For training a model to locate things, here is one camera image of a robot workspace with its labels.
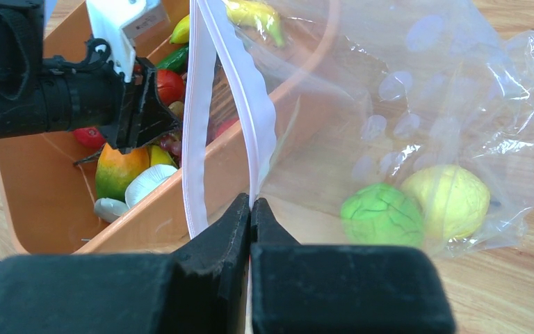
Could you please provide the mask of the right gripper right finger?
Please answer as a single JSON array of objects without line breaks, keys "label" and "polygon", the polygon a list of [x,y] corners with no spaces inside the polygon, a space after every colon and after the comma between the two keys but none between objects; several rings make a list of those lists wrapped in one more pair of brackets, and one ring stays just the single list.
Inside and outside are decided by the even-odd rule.
[{"label": "right gripper right finger", "polygon": [[404,246],[302,245],[264,198],[250,228],[255,333],[454,333],[438,272]]}]

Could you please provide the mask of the green apple toy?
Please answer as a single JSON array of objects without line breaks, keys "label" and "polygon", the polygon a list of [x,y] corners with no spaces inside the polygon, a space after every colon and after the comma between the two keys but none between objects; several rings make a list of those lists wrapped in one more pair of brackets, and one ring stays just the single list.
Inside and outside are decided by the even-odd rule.
[{"label": "green apple toy", "polygon": [[418,204],[390,184],[360,189],[344,201],[339,216],[347,237],[356,244],[420,248],[424,241]]}]

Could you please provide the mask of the clear zip top bag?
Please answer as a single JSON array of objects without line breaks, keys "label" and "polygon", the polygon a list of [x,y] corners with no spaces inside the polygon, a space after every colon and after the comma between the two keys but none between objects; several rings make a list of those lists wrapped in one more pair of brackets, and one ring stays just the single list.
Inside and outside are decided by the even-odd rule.
[{"label": "clear zip top bag", "polygon": [[[332,46],[300,87],[320,102],[295,101],[277,131],[255,72],[239,71],[263,56],[245,57],[229,28],[271,37],[231,23],[224,1],[190,4],[189,63],[198,42],[212,40],[207,63],[226,61],[244,108],[236,118],[252,165],[249,205],[266,199],[301,243],[356,244],[339,216],[347,198],[377,183],[402,191],[418,170],[453,164],[486,184],[487,214],[471,236],[436,240],[410,197],[423,216],[420,249],[456,257],[518,244],[534,208],[534,29],[503,39],[472,1],[338,2]],[[185,168],[186,140],[207,146],[204,125],[190,132],[188,87]]]}]

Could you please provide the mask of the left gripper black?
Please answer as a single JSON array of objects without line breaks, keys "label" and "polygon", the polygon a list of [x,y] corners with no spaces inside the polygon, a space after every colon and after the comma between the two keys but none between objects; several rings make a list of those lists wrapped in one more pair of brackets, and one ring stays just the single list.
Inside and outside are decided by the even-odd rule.
[{"label": "left gripper black", "polygon": [[101,38],[86,42],[78,62],[42,55],[42,1],[0,1],[0,138],[98,127],[122,154],[182,127],[160,100],[158,71],[135,58],[126,83]]}]

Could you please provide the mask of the yellow pear toy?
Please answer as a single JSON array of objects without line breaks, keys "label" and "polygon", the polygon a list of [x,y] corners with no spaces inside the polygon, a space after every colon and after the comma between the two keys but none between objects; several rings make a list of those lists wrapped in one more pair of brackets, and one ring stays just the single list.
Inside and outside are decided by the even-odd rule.
[{"label": "yellow pear toy", "polygon": [[482,180],[453,164],[418,170],[400,189],[422,208],[427,236],[441,241],[471,236],[482,225],[491,200]]}]

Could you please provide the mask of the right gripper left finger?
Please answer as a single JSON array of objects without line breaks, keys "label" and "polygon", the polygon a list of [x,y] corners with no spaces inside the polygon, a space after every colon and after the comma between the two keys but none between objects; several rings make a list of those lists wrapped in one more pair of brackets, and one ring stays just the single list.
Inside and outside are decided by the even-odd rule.
[{"label": "right gripper left finger", "polygon": [[10,257],[0,333],[240,333],[249,224],[242,193],[169,254]]}]

